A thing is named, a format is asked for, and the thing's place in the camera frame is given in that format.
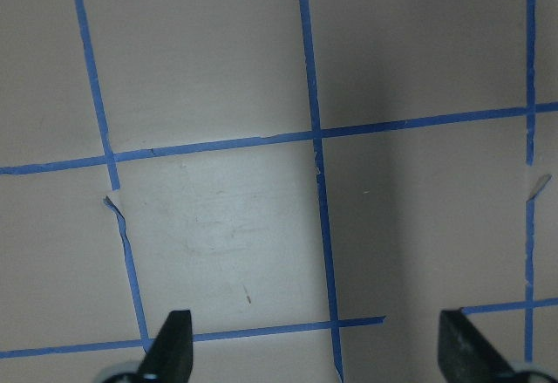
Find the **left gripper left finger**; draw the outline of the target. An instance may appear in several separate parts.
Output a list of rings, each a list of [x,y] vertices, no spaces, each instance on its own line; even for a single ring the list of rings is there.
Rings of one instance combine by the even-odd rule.
[[[99,382],[187,383],[194,368],[193,320],[190,310],[170,311],[135,370],[106,375]]]

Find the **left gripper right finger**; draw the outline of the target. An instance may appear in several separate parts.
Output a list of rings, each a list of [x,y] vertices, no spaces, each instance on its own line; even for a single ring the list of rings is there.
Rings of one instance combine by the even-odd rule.
[[[438,332],[438,366],[446,382],[557,381],[533,366],[513,366],[460,309],[440,312]]]

